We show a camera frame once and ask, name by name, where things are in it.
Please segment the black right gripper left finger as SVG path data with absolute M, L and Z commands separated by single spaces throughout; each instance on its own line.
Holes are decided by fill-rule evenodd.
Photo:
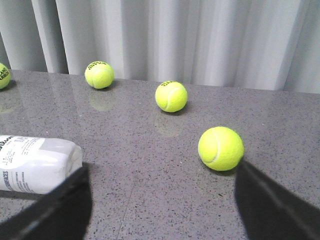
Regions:
M 92 213 L 89 170 L 77 169 L 36 203 L 0 225 L 2 240 L 82 240 Z

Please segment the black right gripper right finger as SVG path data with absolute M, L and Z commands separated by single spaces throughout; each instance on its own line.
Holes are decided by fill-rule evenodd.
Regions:
M 235 199 L 250 240 L 318 240 L 320 210 L 249 162 L 236 171 Z

